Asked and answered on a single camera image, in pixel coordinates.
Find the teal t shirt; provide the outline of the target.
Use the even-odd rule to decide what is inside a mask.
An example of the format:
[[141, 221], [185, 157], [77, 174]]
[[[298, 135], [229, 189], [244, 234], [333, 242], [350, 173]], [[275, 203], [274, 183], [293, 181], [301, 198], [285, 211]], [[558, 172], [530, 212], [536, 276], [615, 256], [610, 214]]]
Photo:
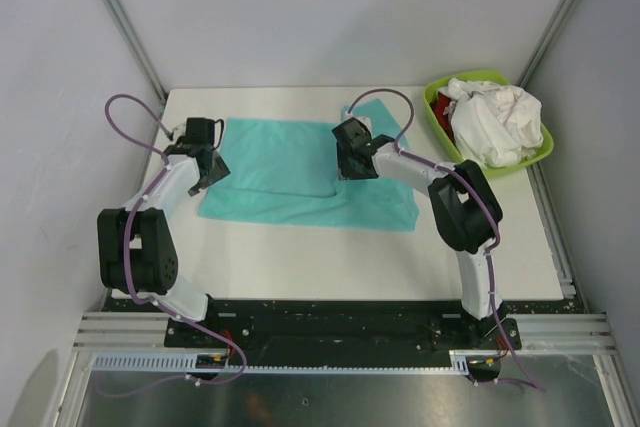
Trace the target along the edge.
[[230, 118], [219, 153], [230, 169], [198, 214], [266, 225], [412, 232], [411, 187], [392, 179], [339, 177], [333, 124]]

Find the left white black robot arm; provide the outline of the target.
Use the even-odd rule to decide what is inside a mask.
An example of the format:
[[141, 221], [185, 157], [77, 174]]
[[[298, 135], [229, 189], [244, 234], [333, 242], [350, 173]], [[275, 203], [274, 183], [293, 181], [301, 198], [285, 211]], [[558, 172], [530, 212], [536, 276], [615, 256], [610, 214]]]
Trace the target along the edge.
[[211, 144], [173, 144], [162, 161], [133, 198], [98, 215], [100, 278], [105, 287], [134, 301], [188, 320], [187, 336], [207, 347], [219, 339], [221, 323], [207, 313], [207, 294], [179, 273], [169, 219], [182, 201], [206, 191], [230, 170]]

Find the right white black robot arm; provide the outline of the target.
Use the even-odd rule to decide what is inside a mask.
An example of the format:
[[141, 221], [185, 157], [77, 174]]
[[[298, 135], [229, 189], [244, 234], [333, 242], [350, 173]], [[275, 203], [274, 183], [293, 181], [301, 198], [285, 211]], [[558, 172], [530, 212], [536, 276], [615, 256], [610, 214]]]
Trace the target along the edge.
[[491, 252], [500, 242], [503, 212], [482, 169], [470, 160], [446, 164], [422, 158], [388, 135], [374, 137], [355, 117], [332, 134], [343, 179], [393, 179], [429, 199], [438, 234], [456, 252], [461, 305], [470, 316], [461, 323], [462, 338], [473, 348], [486, 347], [498, 332], [501, 300]]

